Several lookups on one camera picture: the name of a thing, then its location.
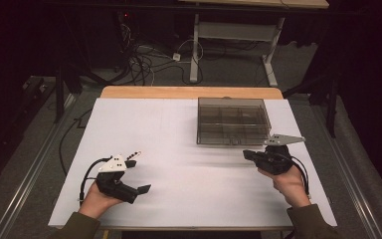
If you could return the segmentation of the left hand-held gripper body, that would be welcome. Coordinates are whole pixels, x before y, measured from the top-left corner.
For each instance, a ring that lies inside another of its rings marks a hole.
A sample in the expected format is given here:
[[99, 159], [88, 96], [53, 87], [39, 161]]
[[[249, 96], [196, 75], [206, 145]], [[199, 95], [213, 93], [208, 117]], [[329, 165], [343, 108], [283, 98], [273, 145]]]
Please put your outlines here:
[[117, 198], [123, 202], [132, 204], [136, 197], [140, 195], [137, 188], [124, 184], [121, 178], [128, 170], [125, 162], [135, 160], [140, 155], [140, 151], [130, 154], [124, 158], [121, 154], [105, 158], [104, 165], [97, 170], [95, 183], [99, 191], [107, 196]]

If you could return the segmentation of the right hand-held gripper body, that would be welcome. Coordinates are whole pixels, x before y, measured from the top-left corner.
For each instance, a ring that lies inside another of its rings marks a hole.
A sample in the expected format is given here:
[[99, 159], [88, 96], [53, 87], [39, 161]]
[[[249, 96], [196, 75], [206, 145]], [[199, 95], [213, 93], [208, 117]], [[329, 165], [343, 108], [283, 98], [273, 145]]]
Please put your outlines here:
[[271, 135], [264, 142], [265, 150], [258, 151], [258, 155], [255, 156], [259, 157], [262, 161], [261, 165], [257, 165], [257, 167], [273, 175], [287, 172], [294, 165], [287, 146], [304, 141], [305, 138], [303, 136]]

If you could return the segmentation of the transparent grey compartment box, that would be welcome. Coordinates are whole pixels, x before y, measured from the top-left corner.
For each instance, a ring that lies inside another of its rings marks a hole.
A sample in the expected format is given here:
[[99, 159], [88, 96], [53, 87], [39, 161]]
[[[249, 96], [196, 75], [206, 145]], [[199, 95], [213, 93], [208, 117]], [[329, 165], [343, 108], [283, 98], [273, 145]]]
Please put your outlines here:
[[262, 145], [271, 129], [262, 99], [198, 99], [198, 144]]

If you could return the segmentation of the person's left hand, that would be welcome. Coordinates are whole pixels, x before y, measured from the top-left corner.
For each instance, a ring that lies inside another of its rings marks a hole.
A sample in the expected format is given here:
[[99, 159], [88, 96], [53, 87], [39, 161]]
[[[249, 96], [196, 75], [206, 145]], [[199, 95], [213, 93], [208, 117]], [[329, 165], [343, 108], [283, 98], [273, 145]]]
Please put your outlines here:
[[93, 219], [99, 219], [110, 207], [119, 203], [121, 200], [101, 193], [94, 182], [80, 206], [79, 213]]

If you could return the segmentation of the person's right hand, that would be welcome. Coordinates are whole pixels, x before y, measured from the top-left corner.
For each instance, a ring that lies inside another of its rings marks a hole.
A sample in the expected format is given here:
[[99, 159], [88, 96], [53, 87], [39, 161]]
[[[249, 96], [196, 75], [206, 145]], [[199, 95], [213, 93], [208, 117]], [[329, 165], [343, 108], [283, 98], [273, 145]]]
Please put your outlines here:
[[262, 169], [258, 169], [258, 172], [273, 181], [274, 189], [284, 196], [292, 208], [301, 208], [311, 204], [304, 190], [302, 175], [295, 166], [278, 175], [270, 174]]

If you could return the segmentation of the black metal stand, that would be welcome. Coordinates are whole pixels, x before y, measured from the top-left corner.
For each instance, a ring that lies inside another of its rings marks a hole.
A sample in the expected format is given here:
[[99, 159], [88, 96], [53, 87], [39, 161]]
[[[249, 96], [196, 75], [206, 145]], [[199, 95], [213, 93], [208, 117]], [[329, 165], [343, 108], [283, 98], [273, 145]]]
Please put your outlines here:
[[331, 137], [335, 137], [335, 115], [337, 103], [338, 78], [331, 75], [320, 75], [312, 80], [306, 80], [299, 85], [282, 92], [285, 99], [294, 94], [309, 94], [308, 101], [311, 105], [327, 105], [326, 129]]
[[59, 122], [65, 112], [65, 88], [67, 88], [71, 94], [80, 94], [82, 92], [79, 71], [73, 64], [60, 65], [56, 70], [55, 122]]

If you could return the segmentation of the white-framed desk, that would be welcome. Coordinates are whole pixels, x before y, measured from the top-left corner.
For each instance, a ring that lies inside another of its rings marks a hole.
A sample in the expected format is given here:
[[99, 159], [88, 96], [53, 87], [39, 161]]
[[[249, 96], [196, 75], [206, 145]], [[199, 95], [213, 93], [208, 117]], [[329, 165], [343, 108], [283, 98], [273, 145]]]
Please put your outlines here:
[[[325, 10], [329, 7], [327, 0], [182, 0], [196, 7], [204, 4], [220, 4], [221, 6], [267, 7], [273, 10]], [[261, 41], [270, 44], [270, 50], [262, 55], [261, 66], [271, 87], [278, 85], [272, 58], [278, 45], [285, 17], [275, 17], [273, 23], [249, 23], [237, 20], [202, 20], [202, 15], [194, 16], [193, 49], [190, 60], [190, 82], [202, 79], [199, 61], [203, 57], [200, 39]]]

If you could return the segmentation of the metal floor rail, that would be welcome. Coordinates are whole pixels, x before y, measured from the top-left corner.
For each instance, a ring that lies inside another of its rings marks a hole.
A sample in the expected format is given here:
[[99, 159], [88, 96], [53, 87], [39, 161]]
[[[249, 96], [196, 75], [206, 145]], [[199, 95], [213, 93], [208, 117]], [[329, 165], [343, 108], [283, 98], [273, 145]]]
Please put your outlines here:
[[57, 103], [49, 98], [4, 167], [0, 176], [0, 239], [9, 235], [77, 99], [76, 95], [68, 94], [62, 103], [63, 115], [55, 122]]
[[321, 107], [311, 108], [318, 139], [309, 145], [338, 229], [348, 239], [382, 239], [379, 216], [373, 211], [374, 193], [380, 191], [377, 174], [356, 139], [346, 140], [325, 126]]

